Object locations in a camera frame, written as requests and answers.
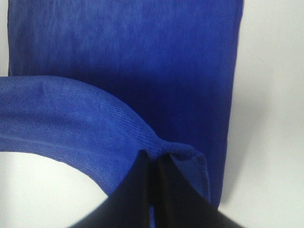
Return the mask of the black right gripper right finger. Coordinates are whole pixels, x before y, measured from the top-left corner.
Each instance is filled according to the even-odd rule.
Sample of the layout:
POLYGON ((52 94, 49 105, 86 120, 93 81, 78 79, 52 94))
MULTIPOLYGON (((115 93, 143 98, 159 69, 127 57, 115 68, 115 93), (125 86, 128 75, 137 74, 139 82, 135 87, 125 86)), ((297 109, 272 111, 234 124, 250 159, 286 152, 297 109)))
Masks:
POLYGON ((173 159, 165 155, 155 164, 158 196, 155 203, 157 228, 240 228, 209 204, 189 184, 173 159))

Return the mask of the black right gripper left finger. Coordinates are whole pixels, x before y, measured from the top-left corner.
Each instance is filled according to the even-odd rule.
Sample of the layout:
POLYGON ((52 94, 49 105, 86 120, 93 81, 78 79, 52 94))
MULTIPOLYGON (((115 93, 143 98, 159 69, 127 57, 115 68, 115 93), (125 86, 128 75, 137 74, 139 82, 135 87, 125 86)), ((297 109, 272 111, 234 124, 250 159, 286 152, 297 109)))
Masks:
POLYGON ((149 228, 148 168, 150 159, 140 150, 124 180, 76 228, 149 228))

